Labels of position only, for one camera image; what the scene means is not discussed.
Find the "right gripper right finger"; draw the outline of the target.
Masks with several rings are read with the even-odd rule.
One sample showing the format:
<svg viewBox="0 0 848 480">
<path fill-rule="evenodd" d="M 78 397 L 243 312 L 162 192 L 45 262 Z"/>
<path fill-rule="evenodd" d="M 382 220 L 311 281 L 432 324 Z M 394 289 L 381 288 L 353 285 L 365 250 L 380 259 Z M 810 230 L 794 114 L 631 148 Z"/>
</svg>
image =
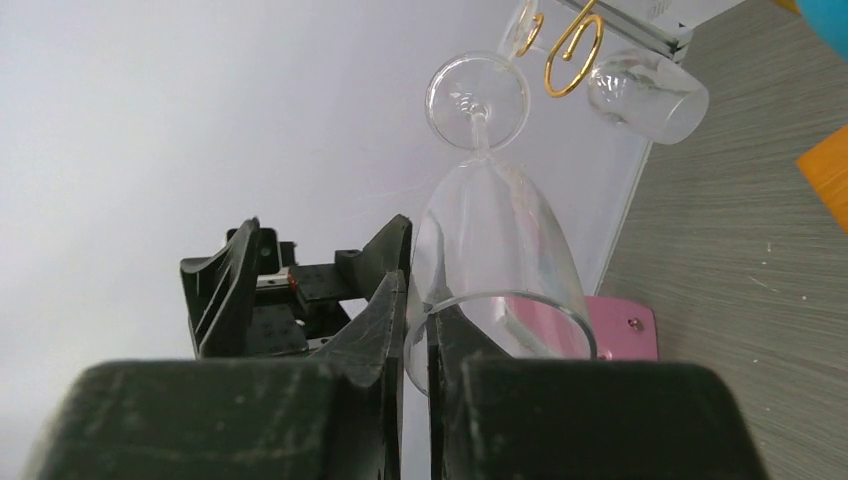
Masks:
<svg viewBox="0 0 848 480">
<path fill-rule="evenodd" d="M 695 364 L 509 356 L 456 307 L 427 326 L 435 479 L 764 479 L 737 402 Z"/>
</svg>

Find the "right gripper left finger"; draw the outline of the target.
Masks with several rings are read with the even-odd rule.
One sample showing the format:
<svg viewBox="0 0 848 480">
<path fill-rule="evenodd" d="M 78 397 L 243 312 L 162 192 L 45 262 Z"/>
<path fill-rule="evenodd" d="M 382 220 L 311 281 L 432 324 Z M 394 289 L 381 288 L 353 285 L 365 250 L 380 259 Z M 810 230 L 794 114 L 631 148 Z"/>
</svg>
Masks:
<svg viewBox="0 0 848 480">
<path fill-rule="evenodd" d="M 304 358 L 114 361 L 84 370 L 25 479 L 396 479 L 406 285 Z"/>
</svg>

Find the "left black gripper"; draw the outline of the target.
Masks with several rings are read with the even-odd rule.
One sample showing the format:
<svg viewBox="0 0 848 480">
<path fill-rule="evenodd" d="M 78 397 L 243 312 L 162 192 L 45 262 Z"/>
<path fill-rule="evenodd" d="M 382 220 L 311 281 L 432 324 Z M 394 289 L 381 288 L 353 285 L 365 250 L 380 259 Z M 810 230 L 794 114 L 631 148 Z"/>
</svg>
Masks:
<svg viewBox="0 0 848 480">
<path fill-rule="evenodd" d="M 179 272 L 198 359 L 301 356 L 326 344 L 352 316 L 343 303 L 371 300 L 387 273 L 409 280 L 412 221 L 395 215 L 361 249 L 334 264 L 300 265 L 296 244 L 245 220 L 211 257 Z"/>
</svg>

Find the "clear flute wine glass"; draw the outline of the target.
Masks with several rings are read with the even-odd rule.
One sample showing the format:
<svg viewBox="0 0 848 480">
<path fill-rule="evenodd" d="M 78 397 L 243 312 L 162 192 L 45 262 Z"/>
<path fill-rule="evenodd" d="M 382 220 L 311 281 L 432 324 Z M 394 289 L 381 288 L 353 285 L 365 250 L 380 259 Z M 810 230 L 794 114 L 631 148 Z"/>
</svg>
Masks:
<svg viewBox="0 0 848 480">
<path fill-rule="evenodd" d="M 412 251 L 404 363 L 428 389 L 428 327 L 460 314 L 518 358 L 590 360 L 598 345 L 564 232 L 544 194 L 497 157 L 524 127 L 525 76 L 506 58 L 474 51 L 431 79 L 427 119 L 466 158 L 435 188 Z"/>
</svg>

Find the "clear round wine glass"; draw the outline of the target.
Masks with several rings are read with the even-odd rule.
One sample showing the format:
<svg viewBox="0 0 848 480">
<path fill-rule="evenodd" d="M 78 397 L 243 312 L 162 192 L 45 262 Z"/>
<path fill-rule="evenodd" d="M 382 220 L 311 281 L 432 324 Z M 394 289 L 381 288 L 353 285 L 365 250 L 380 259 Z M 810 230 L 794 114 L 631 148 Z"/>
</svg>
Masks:
<svg viewBox="0 0 848 480">
<path fill-rule="evenodd" d="M 543 52 L 543 86 L 553 98 L 586 87 L 604 120 L 653 143 L 681 142 L 700 125 L 709 92 L 695 76 L 659 53 L 630 48 L 599 57 L 605 19 L 589 1 L 554 42 L 539 38 L 545 14 L 537 1 L 522 1 L 509 20 L 499 53 L 509 60 Z"/>
</svg>

